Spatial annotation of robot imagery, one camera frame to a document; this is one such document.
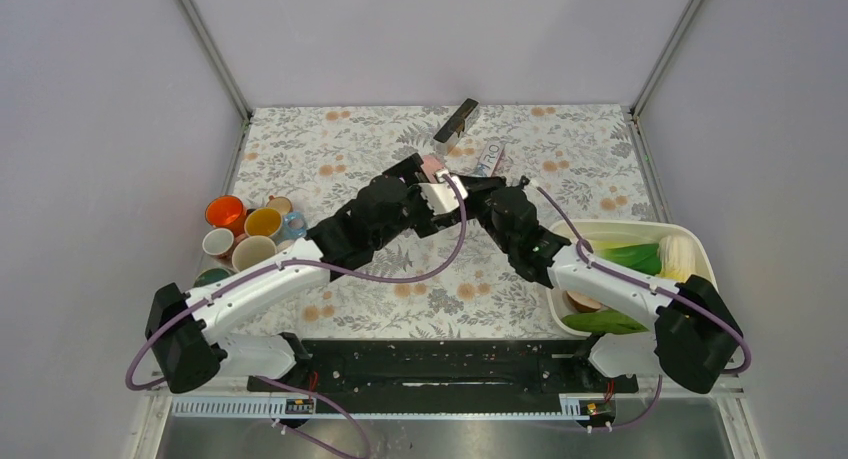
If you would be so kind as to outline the light pink cup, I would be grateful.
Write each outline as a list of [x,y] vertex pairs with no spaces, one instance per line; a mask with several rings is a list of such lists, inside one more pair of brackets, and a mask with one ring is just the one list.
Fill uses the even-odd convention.
[[434,155],[424,155],[421,157],[422,164],[420,166],[425,180],[428,183],[438,183],[444,174],[449,173],[449,169]]

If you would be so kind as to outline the small orange mug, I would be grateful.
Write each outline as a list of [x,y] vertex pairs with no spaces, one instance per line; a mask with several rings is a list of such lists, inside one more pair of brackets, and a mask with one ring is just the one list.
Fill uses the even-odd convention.
[[294,210],[292,202],[284,196],[270,196],[266,207],[276,210],[282,217],[285,217]]

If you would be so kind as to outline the blue butterfly mug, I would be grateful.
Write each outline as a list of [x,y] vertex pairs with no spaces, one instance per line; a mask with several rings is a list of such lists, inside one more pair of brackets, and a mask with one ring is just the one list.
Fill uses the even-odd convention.
[[276,244],[296,240],[307,234],[307,222],[300,212],[282,214],[273,208],[259,208],[247,215],[245,233],[248,236],[263,236]]

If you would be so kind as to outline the cream painted mug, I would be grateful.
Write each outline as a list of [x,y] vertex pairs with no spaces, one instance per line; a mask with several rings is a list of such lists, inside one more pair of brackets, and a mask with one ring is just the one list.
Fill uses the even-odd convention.
[[284,240],[276,244],[270,237],[248,236],[233,250],[231,264],[235,272],[243,272],[248,268],[270,259],[287,250],[294,240]]

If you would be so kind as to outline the large orange mug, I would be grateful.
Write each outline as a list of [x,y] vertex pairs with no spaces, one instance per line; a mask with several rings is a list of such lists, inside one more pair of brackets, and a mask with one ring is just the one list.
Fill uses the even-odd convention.
[[233,195],[223,195],[213,199],[204,211],[204,218],[210,226],[228,229],[235,236],[245,233],[247,215],[247,206]]

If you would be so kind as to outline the pink dotted mug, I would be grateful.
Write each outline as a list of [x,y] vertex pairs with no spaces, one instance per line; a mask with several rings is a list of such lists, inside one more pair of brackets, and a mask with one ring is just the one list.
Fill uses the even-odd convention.
[[203,253],[218,261],[227,262],[231,259],[232,252],[236,247],[236,236],[227,228],[215,228],[210,230],[201,241]]

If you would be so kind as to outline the green glazed mug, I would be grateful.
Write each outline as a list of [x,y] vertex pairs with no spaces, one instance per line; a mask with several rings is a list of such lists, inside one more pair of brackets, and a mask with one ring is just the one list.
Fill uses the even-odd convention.
[[233,275],[233,272],[227,268],[215,267],[202,271],[194,280],[194,287],[203,287],[211,284],[219,283]]

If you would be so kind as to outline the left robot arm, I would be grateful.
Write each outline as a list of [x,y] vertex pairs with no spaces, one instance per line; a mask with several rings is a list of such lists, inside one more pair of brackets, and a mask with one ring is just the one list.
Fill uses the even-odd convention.
[[143,389],[165,385],[175,394],[193,391],[235,365],[244,375],[270,375],[296,390],[309,380],[310,364],[281,336],[227,344],[244,319],[304,290],[343,277],[363,279],[361,267],[406,230],[427,237],[467,225],[467,179],[442,169],[428,174],[414,154],[375,176],[333,215],[312,226],[287,249],[225,280],[183,292],[158,289],[147,319],[146,342],[128,368],[125,383],[152,353],[161,376]]

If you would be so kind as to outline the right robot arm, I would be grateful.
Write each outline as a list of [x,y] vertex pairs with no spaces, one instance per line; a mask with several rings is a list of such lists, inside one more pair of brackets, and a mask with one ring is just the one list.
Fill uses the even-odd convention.
[[521,278],[585,294],[652,332],[659,370],[685,389],[706,394],[723,374],[739,374],[753,354],[715,286],[692,275],[683,282],[648,278],[543,227],[523,186],[500,177],[460,177],[463,201]]

